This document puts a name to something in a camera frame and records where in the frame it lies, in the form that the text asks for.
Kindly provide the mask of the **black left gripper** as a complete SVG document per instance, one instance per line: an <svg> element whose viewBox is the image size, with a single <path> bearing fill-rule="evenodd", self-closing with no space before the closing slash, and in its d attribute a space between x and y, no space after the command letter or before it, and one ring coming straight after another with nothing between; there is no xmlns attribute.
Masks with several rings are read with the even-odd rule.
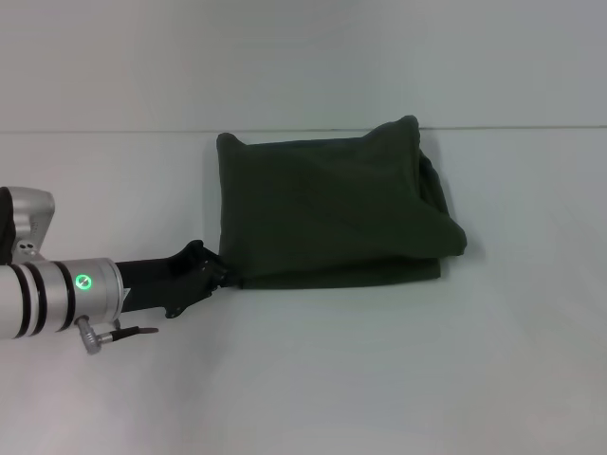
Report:
<svg viewBox="0 0 607 455"><path fill-rule="evenodd" d="M162 308L174 319L218 288L236 287L241 277L200 240L167 258L117 263L124 288L124 313Z"/></svg>

